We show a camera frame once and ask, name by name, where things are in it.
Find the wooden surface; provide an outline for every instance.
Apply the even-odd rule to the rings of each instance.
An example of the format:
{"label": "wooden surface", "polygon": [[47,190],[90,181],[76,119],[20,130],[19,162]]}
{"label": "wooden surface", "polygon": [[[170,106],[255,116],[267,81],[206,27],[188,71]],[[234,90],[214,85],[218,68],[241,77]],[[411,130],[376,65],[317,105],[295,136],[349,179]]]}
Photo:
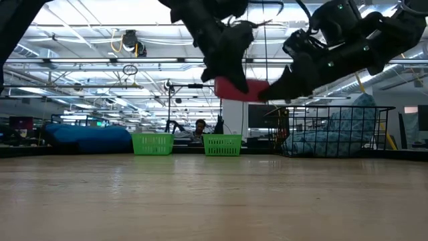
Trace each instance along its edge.
{"label": "wooden surface", "polygon": [[428,240],[428,163],[0,160],[0,240]]}

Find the person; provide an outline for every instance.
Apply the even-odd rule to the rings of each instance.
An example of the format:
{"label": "person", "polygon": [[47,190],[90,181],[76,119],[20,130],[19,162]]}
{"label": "person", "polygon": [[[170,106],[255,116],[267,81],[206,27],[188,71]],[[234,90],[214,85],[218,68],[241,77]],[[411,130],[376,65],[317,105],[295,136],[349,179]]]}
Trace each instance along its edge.
{"label": "person", "polygon": [[196,128],[194,131],[187,131],[183,126],[181,126],[175,120],[172,120],[171,123],[174,124],[174,129],[175,127],[177,127],[180,130],[180,134],[176,135],[177,137],[190,137],[193,143],[202,143],[202,134],[206,134],[203,131],[207,126],[207,123],[203,119],[196,120],[196,123],[195,123]]}

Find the green plastic basket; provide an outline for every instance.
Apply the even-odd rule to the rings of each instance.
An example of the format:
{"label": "green plastic basket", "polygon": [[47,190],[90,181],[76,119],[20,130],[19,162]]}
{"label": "green plastic basket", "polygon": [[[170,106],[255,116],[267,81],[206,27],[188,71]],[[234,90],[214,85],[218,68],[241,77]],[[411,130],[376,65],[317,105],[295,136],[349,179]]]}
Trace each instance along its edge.
{"label": "green plastic basket", "polygon": [[135,155],[169,155],[173,152],[172,134],[132,134]]}
{"label": "green plastic basket", "polygon": [[204,135],[203,143],[207,156],[239,156],[242,135]]}

